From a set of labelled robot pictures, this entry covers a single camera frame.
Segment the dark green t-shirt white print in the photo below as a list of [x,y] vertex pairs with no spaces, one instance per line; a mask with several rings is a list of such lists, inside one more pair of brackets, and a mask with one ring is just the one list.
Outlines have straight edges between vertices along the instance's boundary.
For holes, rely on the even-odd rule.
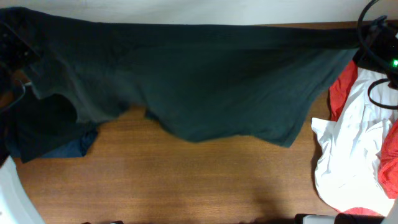
[[289,147],[317,96],[357,52],[354,29],[112,24],[1,9],[38,55],[36,97],[62,95],[79,123],[145,107],[190,142],[235,135]]

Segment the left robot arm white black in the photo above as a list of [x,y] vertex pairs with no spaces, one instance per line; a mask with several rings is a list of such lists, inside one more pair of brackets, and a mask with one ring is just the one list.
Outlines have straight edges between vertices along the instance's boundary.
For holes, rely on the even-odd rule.
[[[1,22],[1,119],[25,95],[25,84],[13,77],[15,71],[40,58],[29,44],[5,22]],[[1,128],[1,223],[43,223],[27,196],[16,164],[5,147],[6,131]]]

